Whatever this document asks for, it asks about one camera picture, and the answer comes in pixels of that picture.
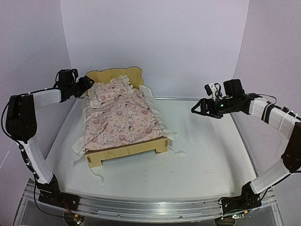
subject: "wooden footboard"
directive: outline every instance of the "wooden footboard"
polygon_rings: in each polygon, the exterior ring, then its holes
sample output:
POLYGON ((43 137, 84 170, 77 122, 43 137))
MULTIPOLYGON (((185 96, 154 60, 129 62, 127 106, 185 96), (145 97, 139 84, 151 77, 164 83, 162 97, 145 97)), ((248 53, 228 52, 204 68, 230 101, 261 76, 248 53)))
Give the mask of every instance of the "wooden footboard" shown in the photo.
POLYGON ((86 152, 85 157, 89 167, 93 168, 102 166, 103 160, 115 159, 151 150, 155 150, 156 154, 167 152, 168 139, 166 137, 159 137, 156 139, 136 143, 133 145, 125 145, 121 147, 107 148, 103 150, 88 151, 86 152))

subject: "wooden bed frame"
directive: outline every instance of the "wooden bed frame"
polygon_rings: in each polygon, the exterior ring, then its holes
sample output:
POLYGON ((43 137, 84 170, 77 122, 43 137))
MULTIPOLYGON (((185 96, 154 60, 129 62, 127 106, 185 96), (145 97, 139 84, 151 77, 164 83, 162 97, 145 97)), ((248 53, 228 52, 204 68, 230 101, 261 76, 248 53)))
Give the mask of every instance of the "wooden bed frame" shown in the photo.
MULTIPOLYGON (((130 79, 130 84, 138 89, 139 85, 143 85, 142 70, 139 67, 113 68, 104 71, 90 71, 86 74, 89 78, 97 83, 109 83, 112 79, 117 79, 120 75, 127 75, 130 79)), ((163 153, 168 150, 168 139, 159 137, 149 141, 144 141, 132 145, 121 147, 106 148, 102 150, 87 151, 85 153, 89 167, 102 166, 102 161, 114 159, 132 154, 142 153, 155 150, 155 153, 163 153)))

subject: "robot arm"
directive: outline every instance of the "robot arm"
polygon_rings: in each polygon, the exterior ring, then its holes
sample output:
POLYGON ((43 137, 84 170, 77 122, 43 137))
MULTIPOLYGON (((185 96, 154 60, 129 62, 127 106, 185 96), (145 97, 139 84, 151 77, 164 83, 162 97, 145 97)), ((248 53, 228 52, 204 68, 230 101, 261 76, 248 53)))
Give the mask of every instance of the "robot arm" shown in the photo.
POLYGON ((225 113, 244 112, 279 130, 289 139, 281 159, 262 175, 242 187, 237 197, 221 198, 223 214, 250 210, 261 206, 260 193, 278 184, 301 167, 301 118, 286 107, 279 107, 255 93, 245 94, 240 80, 224 82, 226 96, 222 97, 221 86, 205 86, 209 99, 201 99, 192 109, 193 113, 217 119, 225 113))
POLYGON ((60 192, 58 181, 47 166, 38 146, 35 112, 45 106, 64 102, 71 96, 80 97, 94 84, 87 76, 76 81, 77 76, 76 69, 61 70, 53 88, 12 96, 3 111, 4 114, 6 108, 8 109, 6 131, 1 123, 4 133, 18 144, 26 166, 34 175, 40 189, 39 200, 63 208, 66 203, 71 210, 76 209, 79 198, 60 192))

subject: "patterned fabric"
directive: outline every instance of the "patterned fabric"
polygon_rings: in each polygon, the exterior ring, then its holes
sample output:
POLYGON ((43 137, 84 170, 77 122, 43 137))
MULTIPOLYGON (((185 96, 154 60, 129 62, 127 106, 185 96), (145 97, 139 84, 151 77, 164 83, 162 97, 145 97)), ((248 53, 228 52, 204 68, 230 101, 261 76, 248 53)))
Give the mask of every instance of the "patterned fabric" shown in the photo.
POLYGON ((95 84, 89 90, 89 95, 91 96, 91 106, 98 108, 101 104, 111 101, 118 96, 126 96, 133 93, 132 86, 129 82, 124 82, 124 76, 120 76, 118 79, 112 79, 107 84, 95 84))
MULTIPOLYGON (((99 89, 98 95, 102 95, 101 90, 104 89, 99 89)), ((128 145, 163 136, 163 129, 141 91, 131 89, 131 94, 105 98, 108 99, 100 108, 92 108, 87 100, 85 150, 128 145)))

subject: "white wall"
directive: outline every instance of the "white wall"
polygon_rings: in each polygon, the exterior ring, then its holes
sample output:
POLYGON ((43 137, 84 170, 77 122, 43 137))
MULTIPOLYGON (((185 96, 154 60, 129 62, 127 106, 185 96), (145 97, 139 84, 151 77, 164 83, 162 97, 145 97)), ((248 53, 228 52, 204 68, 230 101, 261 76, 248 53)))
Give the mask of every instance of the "white wall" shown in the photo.
POLYGON ((139 66, 155 96, 202 97, 233 77, 248 0, 61 0, 72 67, 139 66))
MULTIPOLYGON (((277 97, 279 106, 301 114, 301 2, 251 0, 235 78, 247 92, 277 97)), ((236 115, 255 162, 264 172, 284 152, 287 140, 266 123, 236 115)), ((274 189, 285 225, 301 222, 301 175, 292 175, 274 189)))
MULTIPOLYGON (((70 68, 60 1, 0 2, 0 110, 9 97, 52 87, 56 73, 70 68)), ((74 101, 41 109, 38 139, 47 155, 74 101)), ((31 176, 16 144, 0 131, 0 225, 11 225, 31 176)))

